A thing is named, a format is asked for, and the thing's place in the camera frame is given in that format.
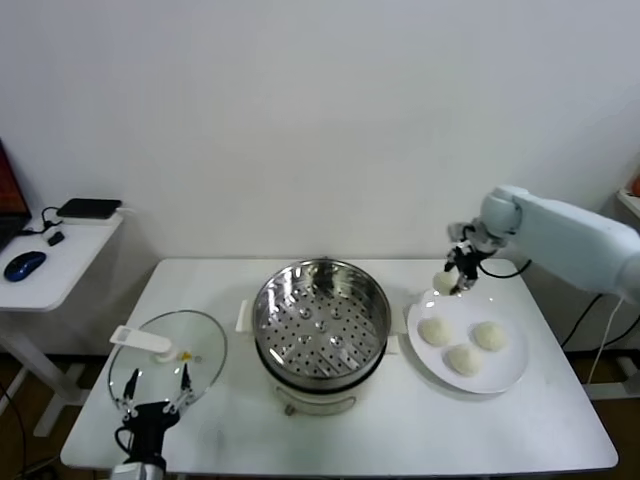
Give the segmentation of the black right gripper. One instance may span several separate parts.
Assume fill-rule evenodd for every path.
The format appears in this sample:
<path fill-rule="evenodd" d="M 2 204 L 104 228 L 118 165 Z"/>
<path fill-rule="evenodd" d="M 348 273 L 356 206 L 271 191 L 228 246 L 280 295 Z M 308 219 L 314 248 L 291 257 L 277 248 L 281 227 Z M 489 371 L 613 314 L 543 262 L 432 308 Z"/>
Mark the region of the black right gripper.
<path fill-rule="evenodd" d="M 478 279 L 478 264 L 481 261 L 478 253 L 469 245 L 456 245 L 452 254 L 446 257 L 444 271 L 451 272 L 455 267 L 459 276 L 451 287 L 449 294 L 458 295 L 469 291 Z"/>

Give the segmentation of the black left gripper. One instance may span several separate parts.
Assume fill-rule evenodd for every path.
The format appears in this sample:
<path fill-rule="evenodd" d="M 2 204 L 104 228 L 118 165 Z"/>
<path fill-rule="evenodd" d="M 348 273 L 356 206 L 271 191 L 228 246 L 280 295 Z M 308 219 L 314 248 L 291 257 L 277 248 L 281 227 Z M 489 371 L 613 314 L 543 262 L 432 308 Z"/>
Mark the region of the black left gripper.
<path fill-rule="evenodd" d="M 116 406 L 125 417 L 117 428 L 117 445 L 127 455 L 126 463 L 165 463 L 162 455 L 165 434 L 179 422 L 180 413 L 195 401 L 189 366 L 183 365 L 179 393 L 170 403 L 160 401 L 134 408 L 138 377 L 136 368 L 116 399 Z"/>

